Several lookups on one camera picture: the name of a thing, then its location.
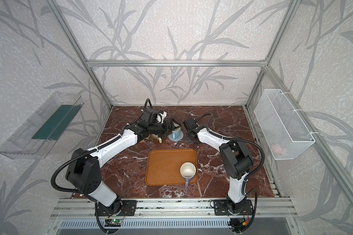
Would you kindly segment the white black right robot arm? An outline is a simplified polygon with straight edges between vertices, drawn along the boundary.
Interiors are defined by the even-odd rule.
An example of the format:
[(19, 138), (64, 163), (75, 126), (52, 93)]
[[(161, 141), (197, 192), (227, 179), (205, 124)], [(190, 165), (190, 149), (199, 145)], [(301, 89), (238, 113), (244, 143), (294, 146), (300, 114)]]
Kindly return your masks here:
[(186, 129), (187, 142), (207, 144), (220, 153), (225, 171), (229, 175), (227, 205), (234, 213), (245, 203), (246, 182), (253, 173), (252, 167), (255, 163), (246, 144), (257, 148), (260, 146), (248, 140), (223, 136), (207, 126), (199, 125), (193, 118), (185, 120), (183, 126)]

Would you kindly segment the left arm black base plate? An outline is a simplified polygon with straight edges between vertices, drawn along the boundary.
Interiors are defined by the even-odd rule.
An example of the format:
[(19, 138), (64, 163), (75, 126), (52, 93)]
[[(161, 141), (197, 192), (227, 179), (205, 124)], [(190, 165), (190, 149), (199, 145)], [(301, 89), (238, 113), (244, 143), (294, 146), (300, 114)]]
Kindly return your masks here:
[(136, 210), (136, 200), (116, 199), (111, 206), (104, 206), (98, 202), (95, 215), (97, 216), (134, 216)]

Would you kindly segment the cream yellow mug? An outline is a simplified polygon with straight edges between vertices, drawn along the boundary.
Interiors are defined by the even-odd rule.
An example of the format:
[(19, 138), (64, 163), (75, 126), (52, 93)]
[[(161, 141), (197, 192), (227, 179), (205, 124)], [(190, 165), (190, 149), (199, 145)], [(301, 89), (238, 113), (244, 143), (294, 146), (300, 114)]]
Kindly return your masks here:
[(157, 142), (159, 144), (163, 143), (163, 139), (161, 137), (159, 137), (158, 135), (156, 135), (156, 134), (151, 134), (150, 135), (150, 140), (152, 140), (154, 142)]

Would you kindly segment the white mug purple handle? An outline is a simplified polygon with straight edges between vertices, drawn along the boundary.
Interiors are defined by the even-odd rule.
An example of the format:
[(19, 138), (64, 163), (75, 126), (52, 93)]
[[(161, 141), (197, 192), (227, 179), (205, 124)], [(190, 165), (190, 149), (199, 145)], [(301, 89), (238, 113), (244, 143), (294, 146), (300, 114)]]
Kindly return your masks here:
[(196, 167), (191, 162), (186, 162), (180, 167), (180, 175), (185, 181), (185, 187), (188, 188), (189, 183), (194, 179), (196, 175)]

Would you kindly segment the white mug blue handle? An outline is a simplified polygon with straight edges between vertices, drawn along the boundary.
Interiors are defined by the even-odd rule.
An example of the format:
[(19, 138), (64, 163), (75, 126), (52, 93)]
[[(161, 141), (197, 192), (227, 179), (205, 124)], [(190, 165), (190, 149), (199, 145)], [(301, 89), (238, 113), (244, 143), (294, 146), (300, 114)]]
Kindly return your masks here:
[(183, 133), (181, 131), (181, 125), (180, 124), (174, 124), (175, 129), (172, 131), (172, 134), (169, 136), (169, 139), (178, 142), (183, 138)]

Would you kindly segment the grey round felt coaster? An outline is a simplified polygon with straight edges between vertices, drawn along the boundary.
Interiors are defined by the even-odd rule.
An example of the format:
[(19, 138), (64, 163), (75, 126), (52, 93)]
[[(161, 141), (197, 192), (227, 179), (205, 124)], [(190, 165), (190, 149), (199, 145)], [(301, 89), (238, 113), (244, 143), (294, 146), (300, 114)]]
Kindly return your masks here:
[(178, 142), (183, 139), (183, 133), (182, 132), (173, 132), (168, 136), (169, 140), (173, 142)]

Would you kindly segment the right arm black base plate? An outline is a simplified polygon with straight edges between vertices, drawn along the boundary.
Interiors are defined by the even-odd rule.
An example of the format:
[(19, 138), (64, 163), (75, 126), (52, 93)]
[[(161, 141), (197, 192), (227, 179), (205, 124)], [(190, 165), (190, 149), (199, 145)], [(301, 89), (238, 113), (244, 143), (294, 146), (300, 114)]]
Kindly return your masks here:
[(234, 203), (230, 199), (213, 200), (215, 215), (253, 215), (254, 207), (250, 199), (243, 199), (238, 203)]

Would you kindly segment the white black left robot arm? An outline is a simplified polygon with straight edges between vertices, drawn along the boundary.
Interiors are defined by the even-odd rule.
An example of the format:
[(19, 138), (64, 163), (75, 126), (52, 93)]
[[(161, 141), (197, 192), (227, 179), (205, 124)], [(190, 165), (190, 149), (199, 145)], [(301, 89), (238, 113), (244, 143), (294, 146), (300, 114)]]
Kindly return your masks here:
[(101, 168), (122, 151), (140, 143), (149, 135), (157, 135), (163, 139), (179, 126), (180, 123), (172, 118), (144, 126), (139, 122), (129, 125), (121, 134), (91, 148), (92, 153), (82, 149), (76, 150), (72, 156), (73, 162), (68, 165), (65, 178), (77, 189), (77, 193), (107, 208), (115, 207), (119, 203), (119, 196), (103, 182)]

